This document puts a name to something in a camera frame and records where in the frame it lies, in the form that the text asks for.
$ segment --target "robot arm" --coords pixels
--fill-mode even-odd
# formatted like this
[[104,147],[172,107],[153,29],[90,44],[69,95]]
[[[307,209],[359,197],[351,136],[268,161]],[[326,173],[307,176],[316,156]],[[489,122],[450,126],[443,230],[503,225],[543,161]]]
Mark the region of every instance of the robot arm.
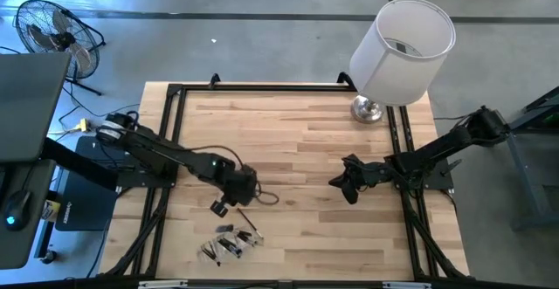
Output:
[[412,152],[384,157],[384,162],[361,162],[355,155],[343,158],[345,171],[329,184],[342,189],[349,203],[356,203],[358,191],[378,183],[394,181],[400,189],[420,189],[422,179],[437,162],[471,145],[491,147],[503,142],[509,127],[499,112],[485,106],[465,116],[448,133]]
[[248,205],[255,197],[256,171],[247,165],[235,169],[235,162],[217,154],[196,153],[155,134],[150,128],[138,125],[125,114],[109,114],[97,129],[97,139],[104,145],[121,148],[138,159],[154,175],[168,177],[178,164],[184,166],[200,181],[223,192],[221,201],[211,210],[225,216],[225,204]]

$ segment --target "wood grain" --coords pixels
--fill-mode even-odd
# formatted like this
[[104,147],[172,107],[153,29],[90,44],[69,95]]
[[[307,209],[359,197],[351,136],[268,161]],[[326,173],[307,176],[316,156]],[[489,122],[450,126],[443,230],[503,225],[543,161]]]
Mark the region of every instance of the wood grain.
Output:
[[[157,131],[168,83],[147,83],[141,124]],[[392,154],[388,122],[369,126],[352,120],[354,93],[190,92],[180,143],[234,149],[253,166],[265,190],[280,202],[256,201],[246,215],[265,236],[262,247],[217,267],[199,261],[197,247],[215,236],[220,224],[246,226],[234,210],[225,218],[209,211],[217,189],[180,169],[162,238],[158,278],[185,279],[411,279],[411,265],[399,195],[391,184],[368,189],[349,205],[328,180],[343,171],[343,156],[381,161]],[[429,98],[408,106],[416,148],[437,137]],[[171,112],[174,118],[176,110]],[[403,135],[399,124],[400,135]],[[170,138],[172,120],[167,137]],[[223,150],[214,152],[232,160]],[[102,272],[112,267],[140,226],[145,189],[132,189],[114,210]],[[453,263],[467,272],[459,227],[451,203],[425,192],[434,238]],[[419,242],[424,261],[424,246]],[[144,254],[148,262],[150,246]]]

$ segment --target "fan guard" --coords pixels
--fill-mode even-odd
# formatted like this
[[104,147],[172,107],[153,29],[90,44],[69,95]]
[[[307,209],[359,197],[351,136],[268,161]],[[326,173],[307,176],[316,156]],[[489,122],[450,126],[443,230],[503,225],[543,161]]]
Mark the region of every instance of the fan guard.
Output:
[[[91,76],[99,66],[99,47],[103,36],[83,23],[66,8],[44,0],[29,0],[17,9],[15,27],[29,52],[70,52],[72,60],[67,77],[76,79]],[[94,31],[101,37],[97,44]]]

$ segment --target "fan blade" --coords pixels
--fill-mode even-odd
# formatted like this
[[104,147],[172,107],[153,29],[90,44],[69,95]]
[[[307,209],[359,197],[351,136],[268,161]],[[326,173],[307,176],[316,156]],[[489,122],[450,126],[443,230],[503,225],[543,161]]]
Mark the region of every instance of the fan blade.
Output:
[[73,43],[70,45],[70,51],[72,52],[73,56],[76,57],[76,61],[78,62],[78,69],[80,72],[84,72],[91,66],[91,56],[84,47]]
[[65,33],[68,27],[72,26],[72,23],[62,14],[59,10],[55,10],[52,13],[52,24],[54,24],[54,28],[56,28],[59,33]]
[[37,45],[42,46],[46,50],[51,50],[54,48],[51,37],[44,35],[37,26],[27,25],[27,33],[29,33],[29,35]]

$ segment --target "screwdriver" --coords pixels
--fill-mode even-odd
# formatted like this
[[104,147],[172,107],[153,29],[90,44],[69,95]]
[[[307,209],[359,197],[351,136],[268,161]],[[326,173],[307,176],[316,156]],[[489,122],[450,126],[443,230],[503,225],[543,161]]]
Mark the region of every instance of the screwdriver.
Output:
[[262,237],[262,235],[260,234],[259,230],[256,229],[256,226],[254,226],[254,224],[248,219],[245,213],[240,208],[237,208],[237,210],[245,218],[246,222],[252,227],[254,232],[256,232],[256,234],[259,235],[260,238],[264,239],[264,237]]

